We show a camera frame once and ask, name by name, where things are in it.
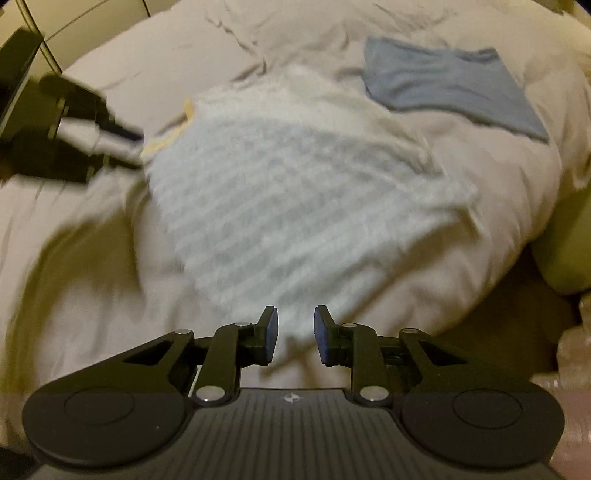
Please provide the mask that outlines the white wardrobe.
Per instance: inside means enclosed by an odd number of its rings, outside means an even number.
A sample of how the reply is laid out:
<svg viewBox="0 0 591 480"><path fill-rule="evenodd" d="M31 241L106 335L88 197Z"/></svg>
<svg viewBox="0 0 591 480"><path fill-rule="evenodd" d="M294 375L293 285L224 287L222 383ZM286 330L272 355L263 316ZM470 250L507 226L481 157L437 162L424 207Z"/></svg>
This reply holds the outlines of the white wardrobe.
<svg viewBox="0 0 591 480"><path fill-rule="evenodd" d="M24 28L43 36L31 74L60 73L133 25L172 7L175 0L9 1L1 7L1 41Z"/></svg>

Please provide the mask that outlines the striped blue t-shirt yellow collar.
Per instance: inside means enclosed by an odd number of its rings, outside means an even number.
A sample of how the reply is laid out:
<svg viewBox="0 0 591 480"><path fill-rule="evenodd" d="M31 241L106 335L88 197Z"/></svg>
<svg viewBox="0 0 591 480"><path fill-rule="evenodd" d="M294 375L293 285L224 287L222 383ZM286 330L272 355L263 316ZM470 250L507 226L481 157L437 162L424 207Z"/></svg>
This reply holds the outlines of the striped blue t-shirt yellow collar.
<svg viewBox="0 0 591 480"><path fill-rule="evenodd" d="M147 166L183 268L221 321L267 305L304 338L389 283L456 224L477 188L375 102L295 66L192 100L193 119Z"/></svg>

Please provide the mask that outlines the folded blue garment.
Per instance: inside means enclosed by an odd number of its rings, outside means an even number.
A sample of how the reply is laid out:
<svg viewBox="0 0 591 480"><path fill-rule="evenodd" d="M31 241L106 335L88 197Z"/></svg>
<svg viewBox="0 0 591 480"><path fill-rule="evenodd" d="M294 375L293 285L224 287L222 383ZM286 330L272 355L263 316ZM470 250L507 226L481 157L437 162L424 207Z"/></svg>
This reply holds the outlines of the folded blue garment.
<svg viewBox="0 0 591 480"><path fill-rule="evenodd" d="M397 111L441 110L541 142L549 134L498 52L425 48L370 37L363 50L369 96Z"/></svg>

